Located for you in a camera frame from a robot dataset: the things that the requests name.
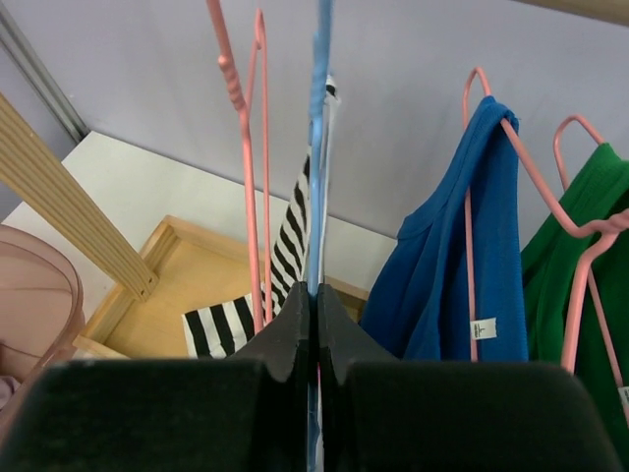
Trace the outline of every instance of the wooden box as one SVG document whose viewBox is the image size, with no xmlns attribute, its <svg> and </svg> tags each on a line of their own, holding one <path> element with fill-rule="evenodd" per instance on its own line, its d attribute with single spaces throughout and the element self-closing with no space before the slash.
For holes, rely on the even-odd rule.
<svg viewBox="0 0 629 472">
<path fill-rule="evenodd" d="M 247 244 L 174 216 L 161 221 L 140 255 L 159 277 L 150 297 L 139 301 L 116 284 L 76 338 L 76 347 L 104 358 L 188 357 L 182 314 L 250 291 Z M 356 320 L 367 292 L 330 278 L 326 282 Z"/>
</svg>

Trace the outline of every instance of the blue hanger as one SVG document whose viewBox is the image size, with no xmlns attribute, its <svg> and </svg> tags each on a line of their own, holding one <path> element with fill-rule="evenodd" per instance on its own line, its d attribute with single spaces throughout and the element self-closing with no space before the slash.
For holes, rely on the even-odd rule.
<svg viewBox="0 0 629 472">
<path fill-rule="evenodd" d="M 311 243 L 310 263 L 308 270 L 308 293 L 311 302 L 315 302 L 318 290 L 318 260 L 321 251 L 321 189 L 325 182 L 320 178 L 321 143 L 323 140 L 323 102 L 325 100 L 325 80 L 330 62 L 330 37 L 332 32 L 333 0 L 318 2 L 318 32 L 314 34 L 314 66 L 311 84 L 311 103 L 309 115 L 311 120 Z"/>
</svg>

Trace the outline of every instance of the gray wall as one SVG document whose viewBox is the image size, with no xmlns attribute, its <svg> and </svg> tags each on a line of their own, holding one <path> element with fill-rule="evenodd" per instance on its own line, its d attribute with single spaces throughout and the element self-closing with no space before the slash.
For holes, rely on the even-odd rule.
<svg viewBox="0 0 629 472">
<path fill-rule="evenodd" d="M 36 133 L 62 159 L 75 146 L 70 136 L 52 116 L 20 70 L 0 46 L 0 91 L 29 122 Z M 0 221 L 20 203 L 11 189 L 0 182 Z"/>
<path fill-rule="evenodd" d="M 92 129 L 242 181 L 237 117 L 202 0 L 4 2 Z M 268 29 L 271 188 L 285 197 L 305 152 L 316 1 L 223 1 L 241 76 L 257 3 Z M 629 154 L 628 46 L 629 29 L 506 0 L 337 1 L 332 68 L 343 108 L 330 212 L 396 232 L 458 145 L 463 85 L 476 65 L 521 119 L 559 194 L 552 135 L 568 114 L 583 113 Z M 256 115 L 256 145 L 258 125 Z M 594 144 L 575 127 L 564 149 L 574 175 Z M 524 172 L 519 211 L 526 241 L 547 210 Z"/>
</svg>

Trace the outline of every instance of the green shirt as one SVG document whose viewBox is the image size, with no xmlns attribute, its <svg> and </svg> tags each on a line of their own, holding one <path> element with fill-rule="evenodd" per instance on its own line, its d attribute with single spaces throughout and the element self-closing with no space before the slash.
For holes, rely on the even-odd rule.
<svg viewBox="0 0 629 472">
<path fill-rule="evenodd" d="M 560 202 L 579 226 L 623 211 L 629 207 L 629 162 L 621 160 L 610 145 L 600 145 Z M 598 235 L 573 238 L 551 215 L 522 251 L 531 360 L 559 364 L 574 271 L 583 252 L 598 239 Z M 629 384 L 629 231 L 593 263 L 593 271 L 623 380 Z M 589 289 L 575 372 L 629 469 L 629 429 Z"/>
</svg>

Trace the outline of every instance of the wooden rod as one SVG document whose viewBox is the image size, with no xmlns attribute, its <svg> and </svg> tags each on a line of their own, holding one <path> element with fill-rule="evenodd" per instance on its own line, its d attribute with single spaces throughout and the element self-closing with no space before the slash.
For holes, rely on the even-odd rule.
<svg viewBox="0 0 629 472">
<path fill-rule="evenodd" d="M 629 27 L 629 0 L 517 0 L 580 17 Z"/>
<path fill-rule="evenodd" d="M 157 275 L 2 93 L 0 180 L 136 299 L 148 298 Z"/>
</svg>

